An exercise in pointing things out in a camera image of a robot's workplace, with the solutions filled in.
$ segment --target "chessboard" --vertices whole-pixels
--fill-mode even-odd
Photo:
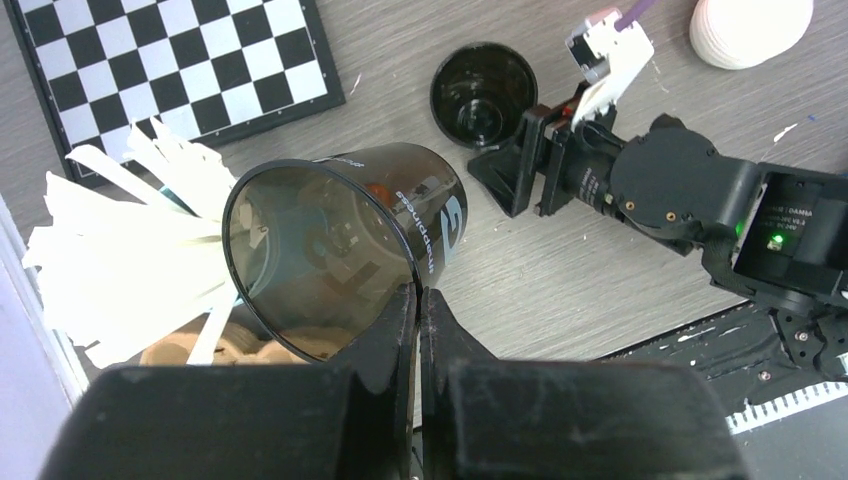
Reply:
[[[5,0],[66,175],[156,117],[215,147],[344,103],[314,0]]]

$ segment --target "black plastic cup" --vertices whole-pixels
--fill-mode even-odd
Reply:
[[[453,52],[436,71],[430,107],[442,133],[467,148],[503,146],[536,104],[536,76],[524,58],[497,43]]]
[[[456,172],[418,145],[276,160],[233,188],[224,254],[271,335],[326,360],[377,319],[401,284],[434,286],[467,219]]]

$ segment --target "black square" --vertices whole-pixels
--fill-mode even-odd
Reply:
[[[230,116],[227,114],[227,106],[224,105],[221,95],[213,95],[192,103],[191,109],[194,110],[197,128],[202,135],[230,125]]]
[[[162,121],[158,115],[154,115],[156,120]],[[156,130],[153,129],[153,122],[150,121],[149,118],[145,118],[143,120],[139,120],[135,122],[136,128],[141,130],[141,133],[147,136],[147,138],[156,138]]]
[[[71,48],[71,55],[74,57],[77,69],[106,60],[106,53],[103,52],[103,44],[100,43],[100,35],[97,34],[96,27],[84,28],[68,35],[68,46]]]
[[[130,123],[121,96],[117,93],[91,102],[91,113],[94,114],[94,121],[100,133],[110,132]]]
[[[224,18],[230,14],[227,0],[191,0],[194,4],[194,13],[201,25]]]
[[[268,23],[265,7],[262,5],[233,15],[233,23],[236,25],[236,32],[238,32],[242,47],[268,40],[274,36],[271,33],[271,24]]]
[[[162,78],[150,81],[150,89],[153,90],[153,98],[160,112],[167,112],[177,107],[188,104],[188,94],[180,72],[166,75]]]
[[[183,32],[171,37],[171,47],[177,66],[187,68],[205,60],[209,60],[209,52],[199,28]]]
[[[285,73],[278,73],[253,83],[264,113],[273,112],[294,103]]]
[[[144,64],[141,63],[138,50],[109,59],[109,67],[112,69],[112,76],[115,77],[118,90],[126,90],[147,81],[147,74],[144,72]]]
[[[95,25],[114,20],[125,13],[121,0],[88,0],[88,9]]]
[[[241,50],[212,59],[212,68],[222,92],[250,81],[250,71]]]
[[[27,13],[25,17],[27,28],[36,47],[46,45],[65,35],[53,4],[37,8]]]
[[[78,107],[88,101],[77,72],[51,80],[50,91],[53,92],[53,101],[56,102],[56,108],[60,112]]]
[[[309,32],[305,28],[277,37],[277,50],[280,51],[280,58],[286,68],[296,67],[315,60],[312,40],[309,39]]]
[[[101,152],[106,151],[106,148],[103,146],[103,139],[100,138],[99,136],[89,138],[88,140],[83,140],[79,143],[75,143],[75,144],[71,145],[71,150],[73,150],[73,149],[75,149],[79,146],[82,146],[82,145],[91,145],[92,147],[95,147],[96,149],[100,150]],[[81,177],[87,177],[89,175],[94,174],[94,170],[89,169],[85,165],[83,165],[81,163],[74,162],[73,160],[68,160],[68,161],[71,162],[72,165],[75,165],[77,167]]]
[[[159,6],[155,4],[128,13],[127,20],[130,22],[135,44],[139,47],[150,45],[168,36],[165,24],[162,23]]]

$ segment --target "white paper cup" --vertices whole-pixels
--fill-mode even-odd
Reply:
[[[789,50],[812,16],[813,0],[701,0],[689,36],[705,62],[739,70]]]

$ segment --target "gray wooden table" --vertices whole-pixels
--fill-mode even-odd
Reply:
[[[234,173],[273,158],[314,158],[393,141],[443,155],[463,172],[470,220],[440,288],[460,322],[500,356],[591,358],[739,301],[707,285],[695,256],[677,258],[583,205],[553,218],[526,213],[508,220],[465,173],[471,152],[451,144],[433,124],[431,76],[453,49],[473,41],[502,42],[522,53],[536,72],[542,102],[568,98],[579,73],[563,39],[608,2],[318,3],[348,103],[223,148]],[[616,132],[643,133],[654,117],[668,112],[724,154],[848,169],[843,2],[818,1],[799,45],[742,72],[711,68],[695,56],[687,34],[695,3],[662,1],[643,18],[656,55],[621,101]],[[33,226],[49,221],[44,173],[61,168],[4,15],[0,45],[0,193],[26,238]],[[797,122],[774,143],[777,133]]]

